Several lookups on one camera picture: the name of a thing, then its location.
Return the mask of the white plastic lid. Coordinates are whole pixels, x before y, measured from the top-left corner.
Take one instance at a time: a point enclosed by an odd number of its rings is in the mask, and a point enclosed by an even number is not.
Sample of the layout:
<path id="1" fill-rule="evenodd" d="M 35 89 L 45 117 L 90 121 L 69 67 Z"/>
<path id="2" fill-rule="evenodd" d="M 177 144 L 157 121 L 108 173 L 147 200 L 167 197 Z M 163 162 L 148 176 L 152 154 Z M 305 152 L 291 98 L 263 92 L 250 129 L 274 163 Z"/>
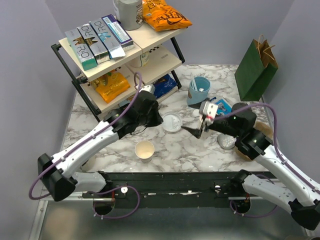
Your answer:
<path id="1" fill-rule="evenodd" d="M 176 133 L 182 129 L 182 117 L 175 112 L 167 112 L 162 116 L 162 128 L 169 133 Z"/>

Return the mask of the white paper cup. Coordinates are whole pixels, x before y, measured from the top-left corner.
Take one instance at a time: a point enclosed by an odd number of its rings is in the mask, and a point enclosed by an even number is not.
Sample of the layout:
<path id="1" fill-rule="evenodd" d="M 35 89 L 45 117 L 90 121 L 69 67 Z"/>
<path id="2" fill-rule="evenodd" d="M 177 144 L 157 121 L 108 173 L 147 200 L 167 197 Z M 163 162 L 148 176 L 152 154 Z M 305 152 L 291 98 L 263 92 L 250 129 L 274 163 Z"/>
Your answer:
<path id="1" fill-rule="evenodd" d="M 144 163 L 151 161 L 152 156 L 155 153 L 155 146 L 148 140 L 140 141 L 135 146 L 136 156 Z"/>

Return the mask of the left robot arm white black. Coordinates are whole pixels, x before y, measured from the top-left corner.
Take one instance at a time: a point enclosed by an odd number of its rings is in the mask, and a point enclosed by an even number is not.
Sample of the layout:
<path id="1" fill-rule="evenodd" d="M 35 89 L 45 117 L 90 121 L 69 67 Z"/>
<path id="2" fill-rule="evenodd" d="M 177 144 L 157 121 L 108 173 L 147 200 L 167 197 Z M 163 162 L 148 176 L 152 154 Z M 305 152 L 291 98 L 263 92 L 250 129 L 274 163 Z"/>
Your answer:
<path id="1" fill-rule="evenodd" d="M 104 198 L 110 194 L 111 185 L 106 173 L 79 172 L 79 168 L 106 146 L 133 133 L 137 127 L 156 127 L 163 122 L 156 97 L 140 91 L 136 98 L 122 108 L 111 110 L 98 125 L 67 149 L 52 156 L 44 153 L 37 160 L 40 180 L 59 202 L 74 192 L 95 192 Z"/>

